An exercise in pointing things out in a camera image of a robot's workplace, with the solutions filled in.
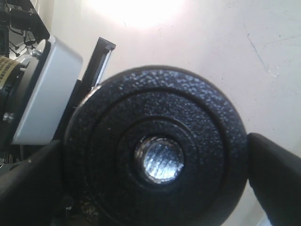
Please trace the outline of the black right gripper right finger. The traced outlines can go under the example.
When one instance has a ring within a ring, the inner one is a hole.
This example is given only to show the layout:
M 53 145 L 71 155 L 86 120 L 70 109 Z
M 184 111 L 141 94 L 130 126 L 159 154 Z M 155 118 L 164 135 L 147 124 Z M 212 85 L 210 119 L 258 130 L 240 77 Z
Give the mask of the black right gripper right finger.
M 248 140 L 248 179 L 273 226 L 301 224 L 301 159 L 258 133 Z

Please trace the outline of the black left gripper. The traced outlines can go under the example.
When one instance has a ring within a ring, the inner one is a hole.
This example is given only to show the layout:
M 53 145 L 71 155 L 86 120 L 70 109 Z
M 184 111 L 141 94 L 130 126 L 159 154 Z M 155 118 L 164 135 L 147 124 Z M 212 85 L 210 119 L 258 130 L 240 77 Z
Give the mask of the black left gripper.
M 53 139 L 62 139 L 70 118 L 84 97 L 100 84 L 116 44 L 99 38 L 81 80 L 77 80 Z

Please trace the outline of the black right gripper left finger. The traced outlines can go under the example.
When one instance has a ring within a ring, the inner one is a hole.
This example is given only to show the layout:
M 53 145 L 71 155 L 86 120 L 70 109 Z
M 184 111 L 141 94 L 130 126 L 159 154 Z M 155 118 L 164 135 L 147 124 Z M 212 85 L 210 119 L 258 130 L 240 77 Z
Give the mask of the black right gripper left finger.
M 62 143 L 54 140 L 0 177 L 0 224 L 48 226 L 64 194 Z

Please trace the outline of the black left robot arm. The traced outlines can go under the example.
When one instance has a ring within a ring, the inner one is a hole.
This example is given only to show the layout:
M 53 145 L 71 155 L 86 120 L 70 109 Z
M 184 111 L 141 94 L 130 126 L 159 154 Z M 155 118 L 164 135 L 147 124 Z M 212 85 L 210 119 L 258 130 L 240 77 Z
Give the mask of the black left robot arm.
M 0 150 L 61 139 L 70 117 L 104 74 L 115 44 L 99 38 L 82 58 L 49 34 L 28 0 L 0 3 Z

